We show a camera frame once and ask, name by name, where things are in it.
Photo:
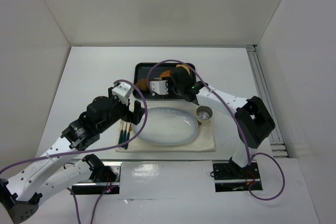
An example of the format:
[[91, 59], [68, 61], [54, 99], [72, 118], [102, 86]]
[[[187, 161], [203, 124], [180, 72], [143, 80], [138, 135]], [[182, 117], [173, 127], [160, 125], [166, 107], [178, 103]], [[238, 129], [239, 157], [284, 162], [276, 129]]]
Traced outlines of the brown croissant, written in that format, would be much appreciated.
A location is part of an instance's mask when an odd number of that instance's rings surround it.
[[140, 79], [135, 85], [142, 92], [147, 92], [149, 90], [147, 79]]

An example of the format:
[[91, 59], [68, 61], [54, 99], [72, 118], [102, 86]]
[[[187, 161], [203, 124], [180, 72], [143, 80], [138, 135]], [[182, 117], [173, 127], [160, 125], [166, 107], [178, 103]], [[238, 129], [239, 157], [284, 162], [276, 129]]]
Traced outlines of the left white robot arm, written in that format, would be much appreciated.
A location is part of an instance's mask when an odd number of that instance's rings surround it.
[[29, 166], [17, 175], [1, 179], [1, 204], [12, 222], [26, 221], [44, 201], [77, 182], [103, 177], [107, 167], [85, 150], [119, 120], [139, 124], [147, 114], [147, 104], [138, 101], [130, 111], [128, 97], [95, 98], [44, 155], [29, 160]]

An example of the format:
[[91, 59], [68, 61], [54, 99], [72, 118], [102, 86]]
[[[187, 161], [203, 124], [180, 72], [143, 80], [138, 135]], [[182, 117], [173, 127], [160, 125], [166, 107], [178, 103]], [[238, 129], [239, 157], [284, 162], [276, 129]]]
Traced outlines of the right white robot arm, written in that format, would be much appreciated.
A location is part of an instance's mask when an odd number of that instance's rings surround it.
[[275, 129], [275, 122], [262, 99], [257, 96], [240, 98], [218, 91], [203, 80], [195, 81], [182, 66], [170, 70], [162, 79], [169, 93], [233, 118], [241, 143], [229, 159], [229, 169], [235, 176], [244, 173], [263, 140]]

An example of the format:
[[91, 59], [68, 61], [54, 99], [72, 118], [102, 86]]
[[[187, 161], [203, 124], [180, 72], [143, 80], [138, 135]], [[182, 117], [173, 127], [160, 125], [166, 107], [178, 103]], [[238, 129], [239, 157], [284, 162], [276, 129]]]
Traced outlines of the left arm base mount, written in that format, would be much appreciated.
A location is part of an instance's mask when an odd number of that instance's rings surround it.
[[71, 186], [75, 195], [119, 194], [120, 162], [103, 162], [95, 154], [86, 155], [81, 161], [89, 165], [90, 176]]

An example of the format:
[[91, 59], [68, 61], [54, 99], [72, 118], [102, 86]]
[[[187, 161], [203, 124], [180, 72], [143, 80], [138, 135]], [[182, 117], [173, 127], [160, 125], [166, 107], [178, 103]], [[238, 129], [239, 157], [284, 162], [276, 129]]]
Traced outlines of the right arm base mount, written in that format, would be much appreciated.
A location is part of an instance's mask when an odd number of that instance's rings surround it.
[[215, 191], [239, 192], [251, 190], [263, 190], [259, 168], [256, 162], [246, 168], [235, 168], [229, 161], [213, 162], [213, 170], [210, 177], [214, 179]]

